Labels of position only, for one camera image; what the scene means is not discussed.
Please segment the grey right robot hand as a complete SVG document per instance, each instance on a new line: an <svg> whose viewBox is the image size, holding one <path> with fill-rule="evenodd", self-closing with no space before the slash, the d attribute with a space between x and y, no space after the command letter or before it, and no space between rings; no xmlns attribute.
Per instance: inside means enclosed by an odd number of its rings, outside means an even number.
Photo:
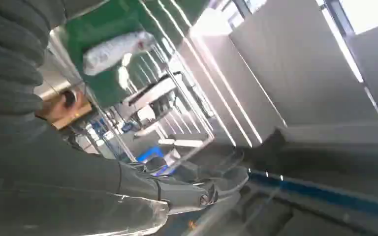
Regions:
<svg viewBox="0 0 378 236"><path fill-rule="evenodd" d="M246 168L187 182L97 157L47 122L0 120L0 236L143 236L229 198Z"/></svg>

